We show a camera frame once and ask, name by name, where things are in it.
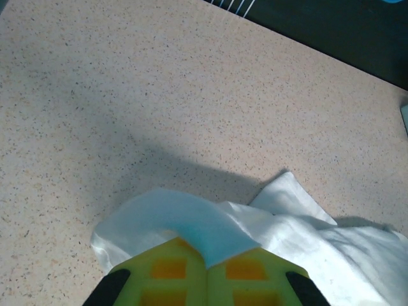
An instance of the white cloth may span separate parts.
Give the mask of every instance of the white cloth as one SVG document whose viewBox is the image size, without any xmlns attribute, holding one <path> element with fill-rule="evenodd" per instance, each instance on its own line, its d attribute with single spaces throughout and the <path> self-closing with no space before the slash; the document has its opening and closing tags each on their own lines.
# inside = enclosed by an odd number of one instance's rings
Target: white cloth
<svg viewBox="0 0 408 306">
<path fill-rule="evenodd" d="M 106 272 L 180 235 L 207 267 L 257 245 L 308 271 L 332 306 L 408 305 L 408 239 L 375 228 L 338 228 L 287 172 L 249 205 L 214 204 L 156 189 L 99 223 L 91 244 Z"/>
</svg>

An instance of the speckled countertop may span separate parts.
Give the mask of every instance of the speckled countertop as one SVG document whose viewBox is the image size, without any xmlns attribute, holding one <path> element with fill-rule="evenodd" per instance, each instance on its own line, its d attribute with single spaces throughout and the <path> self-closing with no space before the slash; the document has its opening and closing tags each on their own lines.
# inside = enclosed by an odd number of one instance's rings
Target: speckled countertop
<svg viewBox="0 0 408 306">
<path fill-rule="evenodd" d="M 1 305 L 81 305 L 93 227 L 154 186 L 247 203 L 287 168 L 408 234 L 406 93 L 268 29 L 200 0 L 10 0 L 0 54 Z"/>
</svg>

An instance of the beige countertop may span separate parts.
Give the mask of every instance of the beige countertop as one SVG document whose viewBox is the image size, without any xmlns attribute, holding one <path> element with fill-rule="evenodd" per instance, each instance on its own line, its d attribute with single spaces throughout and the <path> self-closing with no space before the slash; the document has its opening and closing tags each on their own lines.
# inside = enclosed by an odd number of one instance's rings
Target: beige countertop
<svg viewBox="0 0 408 306">
<path fill-rule="evenodd" d="M 81 305 L 93 227 L 155 186 L 247 203 L 289 169 L 408 234 L 406 92 L 232 13 L 10 0 L 0 54 L 1 305 Z"/>
</svg>

